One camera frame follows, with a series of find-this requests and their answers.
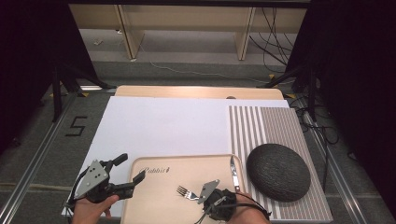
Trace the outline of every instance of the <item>black round object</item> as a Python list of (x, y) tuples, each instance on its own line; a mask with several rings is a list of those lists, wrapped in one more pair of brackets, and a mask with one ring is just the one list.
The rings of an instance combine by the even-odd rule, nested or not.
[(287, 203), (303, 198), (311, 185), (304, 160), (279, 144), (254, 148), (247, 157), (247, 175), (261, 193)]

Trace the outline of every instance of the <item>carpeted floor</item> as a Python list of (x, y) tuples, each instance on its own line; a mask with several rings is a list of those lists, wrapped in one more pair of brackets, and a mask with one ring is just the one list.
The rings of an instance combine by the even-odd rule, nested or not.
[[(169, 69), (155, 68), (151, 63), (94, 63), (99, 78), (113, 85), (197, 85), (254, 88), (270, 80), (267, 76), (269, 72), (259, 65), (198, 63), (158, 63), (156, 65), (166, 66), (177, 71), (195, 71), (201, 73), (201, 75), (182, 74)], [(276, 66), (273, 68), (282, 69), (282, 67)], [(227, 74), (228, 77), (202, 74)], [(290, 84), (279, 85), (279, 88), (284, 93), (290, 93)], [(19, 136), (21, 145), (10, 147), (0, 158), (0, 204), (2, 205), (7, 201), (13, 186), (20, 180), (50, 128), (53, 112), (50, 94), (49, 89), (43, 96), (43, 105), (37, 106), (35, 113), (26, 124), (24, 132)], [(34, 184), (25, 195), (12, 223), (67, 223), (66, 219), (61, 216), (61, 211), (69, 191), (61, 187), (70, 188), (74, 184), (106, 109), (106, 104), (113, 94), (105, 91), (90, 92), (86, 97), (76, 98), (71, 104), (65, 115), (64, 123), (35, 176)], [(293, 102), (293, 99), (288, 99), (288, 101), (292, 104), (291, 106), (301, 106), (299, 102)], [(336, 124), (329, 118), (325, 107), (318, 107), (316, 113), (320, 125), (336, 128)], [(85, 119), (78, 119), (75, 123), (85, 126), (85, 129), (81, 136), (67, 136), (70, 133), (78, 133), (78, 130), (70, 128), (76, 116), (86, 117)], [(332, 131), (328, 131), (328, 133), (332, 140), (339, 134), (337, 132), (332, 133)], [(316, 166), (318, 177), (322, 181), (324, 160), (318, 152), (318, 146), (312, 131), (307, 129), (304, 137)], [(359, 166), (357, 161), (348, 157), (347, 144), (344, 142), (342, 135), (340, 135), (337, 144), (331, 145), (331, 151), (336, 156), (347, 183), (352, 188), (369, 223), (396, 223), (362, 167)], [(330, 175), (327, 176), (325, 192), (332, 209), (333, 223), (353, 223)], [(120, 223), (120, 221), (101, 220), (100, 223)]]

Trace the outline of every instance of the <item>metal fork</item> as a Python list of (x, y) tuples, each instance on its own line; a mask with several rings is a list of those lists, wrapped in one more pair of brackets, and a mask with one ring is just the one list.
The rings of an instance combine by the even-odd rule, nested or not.
[(191, 201), (195, 201), (199, 199), (199, 197), (196, 194), (194, 194), (191, 190), (185, 189), (181, 186), (178, 186), (177, 193), (179, 193), (181, 196)]

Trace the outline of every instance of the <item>knife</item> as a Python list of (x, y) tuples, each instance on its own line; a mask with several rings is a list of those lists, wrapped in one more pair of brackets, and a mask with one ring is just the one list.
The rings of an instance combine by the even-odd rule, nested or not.
[(238, 175), (236, 173), (235, 162), (233, 162), (233, 156), (231, 156), (230, 167), (231, 167), (231, 176), (233, 177), (233, 186), (235, 187), (235, 192), (240, 192), (241, 189), (239, 188)]

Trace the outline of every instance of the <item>beige tray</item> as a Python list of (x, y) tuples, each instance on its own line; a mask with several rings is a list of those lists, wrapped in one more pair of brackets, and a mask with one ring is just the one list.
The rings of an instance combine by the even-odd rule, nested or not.
[[(234, 191), (230, 169), (233, 155), (189, 157), (145, 157), (134, 161), (130, 180), (140, 171), (146, 178), (136, 186), (134, 197), (125, 200), (122, 224), (194, 223), (203, 214), (202, 204), (177, 193), (182, 186), (199, 195), (204, 183), (219, 179), (218, 189)], [(245, 191), (241, 162), (234, 157), (242, 191)], [(206, 217), (205, 223), (219, 223)]]

